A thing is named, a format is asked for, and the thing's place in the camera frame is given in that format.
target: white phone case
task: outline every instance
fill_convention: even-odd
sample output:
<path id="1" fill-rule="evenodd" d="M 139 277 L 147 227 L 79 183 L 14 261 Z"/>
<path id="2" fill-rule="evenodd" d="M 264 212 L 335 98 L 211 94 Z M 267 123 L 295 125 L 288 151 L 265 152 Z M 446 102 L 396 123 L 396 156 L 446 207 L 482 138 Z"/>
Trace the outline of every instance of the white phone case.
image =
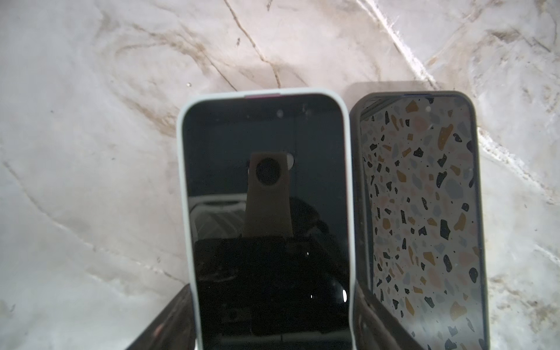
<path id="1" fill-rule="evenodd" d="M 186 188 L 186 178 L 185 178 L 185 161 L 183 152 L 183 121 L 186 116 L 187 111 L 192 108 L 195 104 L 201 101 L 211 101 L 211 100 L 230 100 L 230 99 L 243 99 L 247 96 L 266 96 L 266 95 L 308 95 L 308 94 L 321 94 L 329 96 L 334 101 L 337 102 L 340 110 L 342 112 L 343 118 L 343 128 L 344 128 L 344 166 L 346 168 L 346 208 L 348 217 L 348 257 L 350 265 L 350 291 L 348 295 L 349 299 L 349 310 L 348 310 L 348 322 L 350 332 L 352 334 L 352 349 L 356 349 L 356 339 L 354 336 L 353 327 L 353 308 L 354 308 L 354 287 L 356 284 L 356 245 L 354 242 L 354 198 L 352 189 L 352 150 L 350 143 L 350 119 L 348 116 L 348 109 L 346 104 L 333 91 L 329 91 L 322 88 L 284 88 L 284 89 L 271 89 L 271 90 L 258 90 L 258 91 L 238 91 L 238 92 L 227 92 L 222 94 L 211 94 L 196 97 L 189 101 L 179 113 L 177 120 L 177 153 L 178 153 L 178 163 L 179 163 L 179 179 L 181 182 L 181 198 L 183 203 L 183 224 L 185 231 L 185 242 L 186 242 L 186 259 L 189 269 L 189 278 L 193 279 L 190 283 L 190 289 L 193 296 L 193 310 L 194 310 L 194 320 L 197 332 L 197 341 L 195 343 L 196 348 L 203 350 L 202 345 L 202 328 L 200 325 L 200 310 L 198 303 L 198 292 L 197 284 L 194 281 L 195 271 L 194 271 L 194 257 L 193 257 L 193 243 L 191 234 L 191 224 L 189 217 L 189 201 L 187 196 Z"/>

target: white marble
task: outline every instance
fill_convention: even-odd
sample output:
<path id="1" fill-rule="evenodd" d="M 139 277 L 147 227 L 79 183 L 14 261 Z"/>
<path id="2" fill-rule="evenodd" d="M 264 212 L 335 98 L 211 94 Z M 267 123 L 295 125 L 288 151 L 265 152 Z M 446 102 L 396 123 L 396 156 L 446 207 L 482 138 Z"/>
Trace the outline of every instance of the white marble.
<path id="1" fill-rule="evenodd" d="M 419 75 L 391 30 L 499 143 L 481 160 L 494 348 L 560 340 L 558 6 L 379 0 L 387 31 L 364 3 L 0 2 L 0 348 L 124 348 L 189 279 L 181 105 L 320 86 L 351 107 L 422 87 L 399 83 Z"/>

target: dark object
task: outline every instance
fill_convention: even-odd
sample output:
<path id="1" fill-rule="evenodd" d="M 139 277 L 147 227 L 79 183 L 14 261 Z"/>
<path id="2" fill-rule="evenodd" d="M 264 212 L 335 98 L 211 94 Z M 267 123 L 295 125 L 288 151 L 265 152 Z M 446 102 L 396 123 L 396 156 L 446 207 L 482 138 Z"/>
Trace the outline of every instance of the dark object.
<path id="1" fill-rule="evenodd" d="M 317 210 L 301 199 L 290 197 L 290 213 L 294 236 L 307 236 L 313 227 L 317 227 L 324 234 L 329 233 L 329 227 L 320 219 Z"/>
<path id="2" fill-rule="evenodd" d="M 265 158 L 256 165 L 256 178 L 266 186 L 272 186 L 280 178 L 280 164 L 272 158 Z"/>
<path id="3" fill-rule="evenodd" d="M 416 151 L 414 151 L 413 153 L 416 157 L 422 157 L 424 155 L 424 151 L 422 151 L 422 149 L 419 147 Z"/>
<path id="4" fill-rule="evenodd" d="M 205 239 L 194 257 L 205 348 L 348 326 L 348 303 L 337 301 L 333 281 L 349 290 L 349 267 L 313 236 Z"/>
<path id="5" fill-rule="evenodd" d="M 188 284 L 127 350 L 192 350 L 195 340 L 193 300 Z"/>
<path id="6" fill-rule="evenodd" d="M 440 236 L 442 236 L 444 239 L 449 241 L 449 234 L 451 233 L 451 230 L 449 229 L 449 226 L 447 225 L 447 220 L 441 220 L 440 221 Z"/>
<path id="7" fill-rule="evenodd" d="M 444 182 L 445 177 L 447 176 L 447 171 L 444 172 L 439 172 L 437 174 L 437 179 L 436 179 L 436 186 L 437 188 L 440 188 L 441 183 Z"/>
<path id="8" fill-rule="evenodd" d="M 447 256 L 447 254 L 444 256 L 444 264 L 447 272 L 451 272 L 451 270 L 453 270 L 453 265 L 451 264 L 451 260 L 449 260 L 449 256 Z"/>
<path id="9" fill-rule="evenodd" d="M 457 343 L 451 341 L 451 339 L 447 339 L 445 341 L 445 350 L 453 350 L 457 349 Z"/>
<path id="10" fill-rule="evenodd" d="M 433 309 L 434 308 L 434 303 L 432 301 L 432 298 L 430 297 L 424 297 L 424 300 L 426 300 L 426 302 L 428 303 L 428 305 Z"/>
<path id="11" fill-rule="evenodd" d="M 445 165 L 445 161 L 447 160 L 447 156 L 443 155 L 440 159 L 437 160 L 437 163 L 441 166 L 444 167 Z"/>
<path id="12" fill-rule="evenodd" d="M 473 283 L 476 283 L 476 282 L 477 282 L 478 271 L 477 271 L 476 268 L 473 267 L 473 268 L 471 268 L 471 269 L 469 270 L 469 277 L 470 277 L 470 279 L 473 281 Z"/>

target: smartphone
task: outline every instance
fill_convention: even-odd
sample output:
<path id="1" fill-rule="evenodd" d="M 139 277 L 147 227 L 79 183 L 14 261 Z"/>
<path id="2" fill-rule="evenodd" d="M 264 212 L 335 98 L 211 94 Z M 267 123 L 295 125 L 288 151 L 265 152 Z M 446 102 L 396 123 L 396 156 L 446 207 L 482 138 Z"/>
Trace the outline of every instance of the smartphone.
<path id="1" fill-rule="evenodd" d="M 359 349 L 488 349 L 471 101 L 369 94 L 350 113 Z"/>
<path id="2" fill-rule="evenodd" d="M 198 349 L 353 348 L 352 156 L 341 98 L 209 95 L 178 122 Z"/>

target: black phone screen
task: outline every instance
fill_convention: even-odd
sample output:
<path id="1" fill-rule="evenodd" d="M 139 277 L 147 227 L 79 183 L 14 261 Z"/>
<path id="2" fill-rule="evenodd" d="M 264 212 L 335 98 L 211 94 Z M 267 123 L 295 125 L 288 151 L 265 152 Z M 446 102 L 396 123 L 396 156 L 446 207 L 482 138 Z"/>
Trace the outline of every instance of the black phone screen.
<path id="1" fill-rule="evenodd" d="M 207 100 L 182 128 L 204 349 L 349 348 L 339 105 Z"/>

